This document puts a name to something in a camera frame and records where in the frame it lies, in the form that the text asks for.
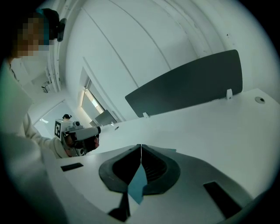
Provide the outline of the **person's left forearm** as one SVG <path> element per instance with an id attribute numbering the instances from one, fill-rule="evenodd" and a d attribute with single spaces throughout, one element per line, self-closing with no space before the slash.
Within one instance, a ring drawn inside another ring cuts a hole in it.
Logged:
<path id="1" fill-rule="evenodd" d="M 43 137 L 39 131 L 32 125 L 29 114 L 24 117 L 21 125 L 20 134 L 33 142 L 37 143 L 42 149 L 48 149 L 53 152 L 56 158 L 68 158 L 61 141 L 54 137 L 52 139 Z"/>

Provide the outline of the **grey ceiling box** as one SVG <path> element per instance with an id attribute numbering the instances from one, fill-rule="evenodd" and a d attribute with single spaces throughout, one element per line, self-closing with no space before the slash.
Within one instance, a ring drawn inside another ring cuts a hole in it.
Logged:
<path id="1" fill-rule="evenodd" d="M 42 84 L 41 89 L 44 93 L 49 93 L 50 92 L 50 87 L 51 87 L 51 83 L 49 81 L 45 82 Z"/>

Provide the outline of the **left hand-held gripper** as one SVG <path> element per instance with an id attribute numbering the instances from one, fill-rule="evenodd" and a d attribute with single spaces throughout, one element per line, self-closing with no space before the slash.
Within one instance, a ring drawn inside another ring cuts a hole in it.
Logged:
<path id="1" fill-rule="evenodd" d="M 85 140 L 101 133 L 101 128 L 90 127 L 84 128 L 78 121 L 70 121 L 64 119 L 56 119 L 55 121 L 55 137 L 59 138 L 64 150 L 70 157 L 85 156 L 86 150 L 83 141 L 81 143 L 78 140 Z M 69 147 L 65 138 L 71 135 L 73 140 L 73 147 Z"/>

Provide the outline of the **person's left hand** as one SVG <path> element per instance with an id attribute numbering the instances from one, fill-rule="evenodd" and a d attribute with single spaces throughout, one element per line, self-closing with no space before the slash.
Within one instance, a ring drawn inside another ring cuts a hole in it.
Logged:
<path id="1" fill-rule="evenodd" d="M 74 141 L 74 134 L 67 135 L 65 138 L 65 142 L 68 147 L 81 149 L 86 148 L 87 151 L 95 150 L 99 147 L 99 135 L 87 138 L 83 141 Z"/>

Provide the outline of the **window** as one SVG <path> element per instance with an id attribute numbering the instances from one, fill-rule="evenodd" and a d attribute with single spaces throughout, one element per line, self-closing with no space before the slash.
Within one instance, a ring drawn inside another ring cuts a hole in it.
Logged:
<path id="1" fill-rule="evenodd" d="M 83 90 L 83 99 L 81 106 L 86 110 L 93 110 L 96 114 L 102 114 L 105 109 L 99 103 L 99 101 L 94 97 L 94 95 L 90 92 L 89 89 Z"/>

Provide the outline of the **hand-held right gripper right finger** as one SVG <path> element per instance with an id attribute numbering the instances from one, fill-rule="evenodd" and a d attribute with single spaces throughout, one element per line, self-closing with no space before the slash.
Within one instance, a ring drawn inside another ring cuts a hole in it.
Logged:
<path id="1" fill-rule="evenodd" d="M 163 194 L 144 196 L 130 224 L 218 224 L 253 200 L 236 181 L 204 160 L 143 145 L 142 153 L 147 152 L 174 160 L 180 176 Z"/>

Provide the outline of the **person's beige sweatshirt torso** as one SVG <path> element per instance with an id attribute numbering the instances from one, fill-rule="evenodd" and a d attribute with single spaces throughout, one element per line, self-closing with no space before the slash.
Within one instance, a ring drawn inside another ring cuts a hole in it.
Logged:
<path id="1" fill-rule="evenodd" d="M 20 134 L 32 100 L 17 81 L 10 64 L 0 68 L 0 180 L 5 223 L 63 224 L 63 208 L 43 165 L 42 148 Z"/>

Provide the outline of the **blue notebook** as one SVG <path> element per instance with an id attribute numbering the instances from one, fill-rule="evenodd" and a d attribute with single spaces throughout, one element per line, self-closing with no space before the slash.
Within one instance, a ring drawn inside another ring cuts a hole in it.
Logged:
<path id="1" fill-rule="evenodd" d="M 175 160 L 143 144 L 140 166 L 128 185 L 128 194 L 141 204 L 144 196 L 168 191 L 178 181 L 180 174 L 181 169 Z"/>

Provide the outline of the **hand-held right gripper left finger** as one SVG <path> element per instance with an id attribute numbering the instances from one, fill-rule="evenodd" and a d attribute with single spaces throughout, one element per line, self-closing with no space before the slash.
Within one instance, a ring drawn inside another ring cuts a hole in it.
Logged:
<path id="1" fill-rule="evenodd" d="M 82 157 L 55 159 L 43 153 L 44 164 L 57 198 L 62 204 L 67 224 L 142 224 L 141 206 L 132 203 L 126 221 L 109 215 L 119 208 L 122 193 L 108 189 L 99 176 L 100 166 L 111 158 L 129 154 L 135 146 Z"/>

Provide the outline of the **black divider panel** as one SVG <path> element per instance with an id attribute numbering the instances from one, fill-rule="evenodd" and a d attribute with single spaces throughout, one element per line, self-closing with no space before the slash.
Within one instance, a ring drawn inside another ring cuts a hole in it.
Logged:
<path id="1" fill-rule="evenodd" d="M 115 118 L 111 115 L 111 113 L 108 110 L 105 110 L 103 113 L 98 115 L 95 120 L 97 121 L 99 126 L 106 126 L 111 125 L 112 123 L 116 124 L 117 121 Z"/>
<path id="2" fill-rule="evenodd" d="M 206 56 L 179 66 L 134 90 L 125 99 L 138 117 L 183 109 L 225 98 L 243 89 L 237 50 Z"/>

